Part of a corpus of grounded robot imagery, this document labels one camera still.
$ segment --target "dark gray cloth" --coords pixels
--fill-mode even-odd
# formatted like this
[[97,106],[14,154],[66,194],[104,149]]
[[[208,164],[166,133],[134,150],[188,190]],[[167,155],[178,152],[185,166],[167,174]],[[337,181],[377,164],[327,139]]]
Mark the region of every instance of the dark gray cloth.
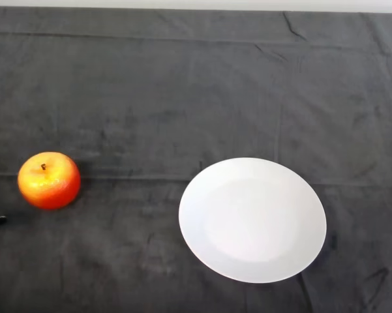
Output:
[[[19,195],[41,151],[79,198]],[[206,166],[274,160],[327,216],[302,275],[204,266],[178,207]],[[0,8],[1,312],[392,313],[392,15]]]

